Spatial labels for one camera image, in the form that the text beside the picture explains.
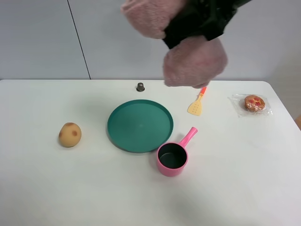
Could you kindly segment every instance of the toy saucepan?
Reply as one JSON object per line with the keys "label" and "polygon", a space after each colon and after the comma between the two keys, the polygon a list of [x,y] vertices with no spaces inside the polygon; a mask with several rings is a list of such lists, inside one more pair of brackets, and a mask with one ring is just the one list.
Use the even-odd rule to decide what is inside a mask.
{"label": "toy saucepan", "polygon": [[194,127],[180,143],[165,143],[157,151],[157,166],[159,171],[167,177],[179,175],[188,161],[185,146],[198,132]]}

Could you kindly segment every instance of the green plate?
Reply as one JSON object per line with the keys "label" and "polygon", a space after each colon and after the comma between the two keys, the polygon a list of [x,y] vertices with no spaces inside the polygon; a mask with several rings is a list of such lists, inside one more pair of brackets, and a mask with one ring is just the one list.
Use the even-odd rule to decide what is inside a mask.
{"label": "green plate", "polygon": [[117,147],[133,153],[159,148],[170,137],[174,122],[169,111],[150,100],[132,100],[117,107],[108,120],[108,135]]}

